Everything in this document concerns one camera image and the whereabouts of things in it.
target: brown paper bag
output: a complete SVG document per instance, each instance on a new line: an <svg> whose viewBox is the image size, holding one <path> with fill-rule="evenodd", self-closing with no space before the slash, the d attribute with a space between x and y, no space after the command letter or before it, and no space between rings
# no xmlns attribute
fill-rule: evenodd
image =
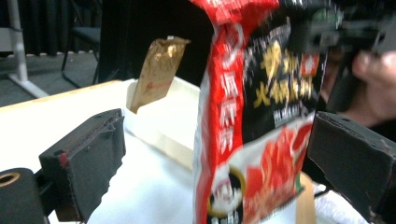
<svg viewBox="0 0 396 224"><path fill-rule="evenodd" d="M137 113L142 105L166 96L190 40L179 37L156 39L143 63L130 110Z"/></svg>

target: metal stand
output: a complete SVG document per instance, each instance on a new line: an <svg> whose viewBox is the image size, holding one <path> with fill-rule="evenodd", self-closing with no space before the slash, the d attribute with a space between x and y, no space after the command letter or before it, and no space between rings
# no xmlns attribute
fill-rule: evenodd
<svg viewBox="0 0 396 224"><path fill-rule="evenodd" d="M17 74L10 74L8 77L36 98L48 96L46 92L42 91L34 83L29 81L27 76L23 34L17 0L8 0L8 12L11 23L10 37L12 50L18 62Z"/></svg>

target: red snack bag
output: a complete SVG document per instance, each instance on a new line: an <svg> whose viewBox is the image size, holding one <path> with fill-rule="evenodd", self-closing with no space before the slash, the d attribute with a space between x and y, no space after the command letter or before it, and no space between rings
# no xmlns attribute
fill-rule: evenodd
<svg viewBox="0 0 396 224"><path fill-rule="evenodd" d="M324 55L287 49L277 0L191 1L215 29L195 134L194 223L257 223L299 190Z"/></svg>

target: black foam block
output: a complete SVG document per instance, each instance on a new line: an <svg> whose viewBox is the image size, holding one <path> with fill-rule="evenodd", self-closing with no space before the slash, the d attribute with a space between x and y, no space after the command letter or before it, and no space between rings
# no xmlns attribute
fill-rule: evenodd
<svg viewBox="0 0 396 224"><path fill-rule="evenodd" d="M124 155L120 109L92 116L43 152L39 156L43 175L59 192L58 219L87 222Z"/></svg>
<svg viewBox="0 0 396 224"><path fill-rule="evenodd" d="M318 112L308 157L368 222L396 223L396 143L341 116Z"/></svg>
<svg viewBox="0 0 396 224"><path fill-rule="evenodd" d="M45 224L35 175L26 168L0 172L0 223Z"/></svg>

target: hand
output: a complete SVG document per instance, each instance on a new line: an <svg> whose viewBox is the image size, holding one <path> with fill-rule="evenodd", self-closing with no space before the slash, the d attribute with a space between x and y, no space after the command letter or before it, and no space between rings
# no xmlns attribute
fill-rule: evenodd
<svg viewBox="0 0 396 224"><path fill-rule="evenodd" d="M321 95L328 100L339 62L340 51L329 53ZM353 74L361 80L348 111L341 113L363 126L396 119L396 51L375 56L360 52L352 64Z"/></svg>

